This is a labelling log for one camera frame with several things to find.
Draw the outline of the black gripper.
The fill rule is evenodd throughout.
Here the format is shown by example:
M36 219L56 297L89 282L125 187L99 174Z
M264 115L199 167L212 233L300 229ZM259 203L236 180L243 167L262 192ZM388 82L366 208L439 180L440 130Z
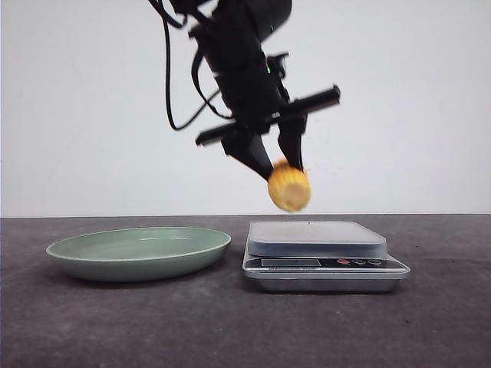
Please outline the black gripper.
M271 124L278 123L278 144L284 157L291 167L304 169L305 115L338 104L341 97L339 87L333 86L290 102L282 88L283 56L267 58L262 51L261 41L273 30L270 23L261 28L252 15L216 15L200 21L189 32L198 44L192 68L195 86L199 86L198 65L205 58L234 120L201 132L196 143L206 145L223 138L225 154L264 180L269 179L273 167L258 134L267 133Z

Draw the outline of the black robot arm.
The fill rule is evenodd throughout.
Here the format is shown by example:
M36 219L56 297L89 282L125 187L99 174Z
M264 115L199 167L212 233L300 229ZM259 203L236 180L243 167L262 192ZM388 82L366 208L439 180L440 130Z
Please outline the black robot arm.
M189 32L198 49L193 59L192 79L199 83L198 70L206 61L214 74L229 123L205 130L196 143L219 141L225 153L269 179L273 165L262 142L271 125L279 127L278 144L288 164L303 168L302 134L310 112L338 104L338 86L291 101L282 84L284 55L267 56L262 42L288 19L290 1L220 1L210 16L201 1L173 1L177 14L197 20Z

